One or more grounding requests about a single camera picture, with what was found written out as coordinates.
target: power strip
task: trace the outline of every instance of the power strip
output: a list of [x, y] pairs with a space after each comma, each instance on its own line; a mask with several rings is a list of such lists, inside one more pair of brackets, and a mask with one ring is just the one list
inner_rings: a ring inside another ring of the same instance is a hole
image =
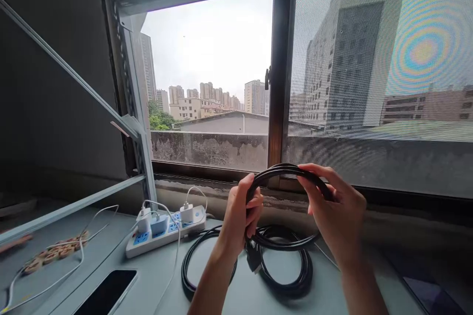
[[[181, 238], [187, 234], [205, 229], [205, 222], [207, 221], [205, 208], [203, 206], [194, 207], [192, 216], [194, 219], [192, 223], [182, 223], [181, 213], [177, 212], [173, 214], [178, 226], [181, 228]], [[159, 234], [152, 235], [150, 228], [144, 233], [138, 233], [138, 227], [136, 227], [128, 240], [125, 254], [127, 258], [132, 258], [176, 241], [178, 237], [179, 233], [177, 227], [168, 215], [166, 230]]]

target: smartphone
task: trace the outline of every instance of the smartphone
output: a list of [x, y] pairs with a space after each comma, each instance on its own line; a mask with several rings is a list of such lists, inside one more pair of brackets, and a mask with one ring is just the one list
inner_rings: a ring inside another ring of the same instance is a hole
[[108, 274], [74, 315], [110, 315], [115, 312], [125, 295], [135, 283], [138, 272], [132, 269], [117, 269]]
[[426, 314], [466, 315], [414, 258], [398, 251], [384, 251], [384, 255]]

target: right hand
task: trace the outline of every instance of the right hand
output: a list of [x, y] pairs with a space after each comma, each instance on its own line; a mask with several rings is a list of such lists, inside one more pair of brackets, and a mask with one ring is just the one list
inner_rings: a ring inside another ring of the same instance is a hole
[[308, 163], [299, 165], [299, 168], [324, 177], [330, 183], [327, 187], [339, 203], [326, 201], [317, 186], [303, 177], [297, 177], [309, 197], [307, 212], [314, 216], [340, 270], [358, 267], [362, 259], [361, 228], [366, 210], [365, 198], [330, 167]]

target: gray wall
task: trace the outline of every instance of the gray wall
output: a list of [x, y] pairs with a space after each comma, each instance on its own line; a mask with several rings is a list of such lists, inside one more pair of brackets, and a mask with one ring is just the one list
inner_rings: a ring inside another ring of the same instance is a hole
[[[243, 134], [243, 112], [234, 117], [219, 117], [181, 125], [181, 131], [225, 132]], [[255, 119], [245, 115], [245, 134], [267, 134], [268, 119]]]
[[[116, 109], [101, 0], [6, 0]], [[3, 12], [0, 163], [126, 178], [110, 116]]]

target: sky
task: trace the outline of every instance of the sky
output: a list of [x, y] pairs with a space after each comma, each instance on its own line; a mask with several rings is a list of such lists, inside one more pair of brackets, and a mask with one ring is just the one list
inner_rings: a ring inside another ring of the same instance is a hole
[[208, 0], [149, 12], [156, 88], [201, 82], [244, 102], [244, 84], [264, 81], [271, 60], [272, 0]]
[[[305, 56], [330, 0], [296, 0], [292, 88], [304, 87]], [[272, 0], [208, 0], [147, 14], [156, 87], [200, 90], [200, 82], [236, 95], [263, 81], [270, 65]], [[387, 95], [473, 84], [473, 1], [403, 0]]]

